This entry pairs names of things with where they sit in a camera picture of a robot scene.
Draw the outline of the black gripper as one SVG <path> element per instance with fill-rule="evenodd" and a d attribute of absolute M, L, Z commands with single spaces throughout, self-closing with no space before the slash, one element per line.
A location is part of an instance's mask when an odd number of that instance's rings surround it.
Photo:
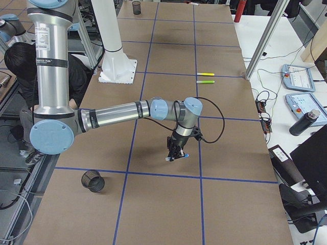
<path fill-rule="evenodd" d="M 168 157 L 177 157 L 185 155 L 183 151 L 189 138 L 194 137 L 197 141 L 202 139 L 202 133 L 197 126 L 194 126 L 189 136 L 179 135 L 176 130 L 173 131 L 171 137 L 167 137 L 167 149 L 169 150 Z"/>

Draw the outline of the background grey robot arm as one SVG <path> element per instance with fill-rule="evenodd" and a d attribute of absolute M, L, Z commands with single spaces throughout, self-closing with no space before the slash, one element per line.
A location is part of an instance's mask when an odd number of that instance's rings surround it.
<path fill-rule="evenodd" d="M 22 42 L 27 44 L 35 43 L 34 34 L 28 33 L 15 14 L 1 16 L 1 38 L 8 45 Z"/>

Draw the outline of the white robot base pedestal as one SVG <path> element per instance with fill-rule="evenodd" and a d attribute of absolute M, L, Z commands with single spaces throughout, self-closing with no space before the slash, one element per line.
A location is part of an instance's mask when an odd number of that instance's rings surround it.
<path fill-rule="evenodd" d="M 137 61 L 123 51 L 114 1 L 94 0 L 91 4 L 105 50 L 99 82 L 132 84 Z"/>

